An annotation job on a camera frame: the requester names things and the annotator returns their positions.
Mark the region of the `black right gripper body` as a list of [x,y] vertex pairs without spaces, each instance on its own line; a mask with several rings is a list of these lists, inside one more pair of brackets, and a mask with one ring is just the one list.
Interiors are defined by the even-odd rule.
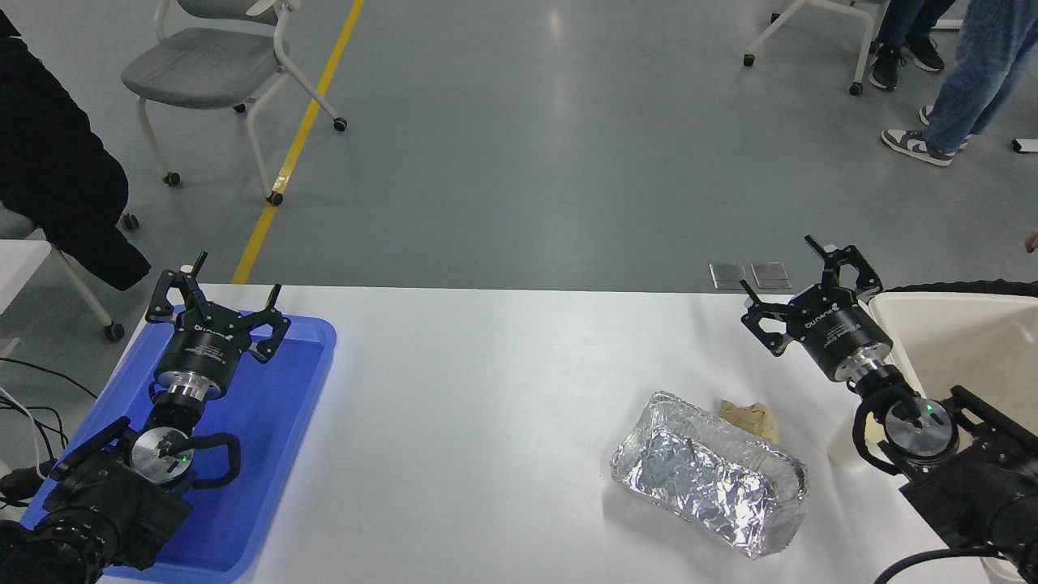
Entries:
[[787,333],[828,380],[857,382],[886,365],[893,341],[849,289],[807,289],[790,301]]

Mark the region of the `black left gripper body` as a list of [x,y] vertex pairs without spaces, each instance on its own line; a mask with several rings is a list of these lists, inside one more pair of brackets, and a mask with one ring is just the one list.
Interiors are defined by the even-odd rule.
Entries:
[[197,309],[177,313],[174,335],[159,361],[159,384],[170,388],[190,377],[204,378],[209,389],[228,389],[241,356],[250,346],[242,313],[216,307],[212,319]]

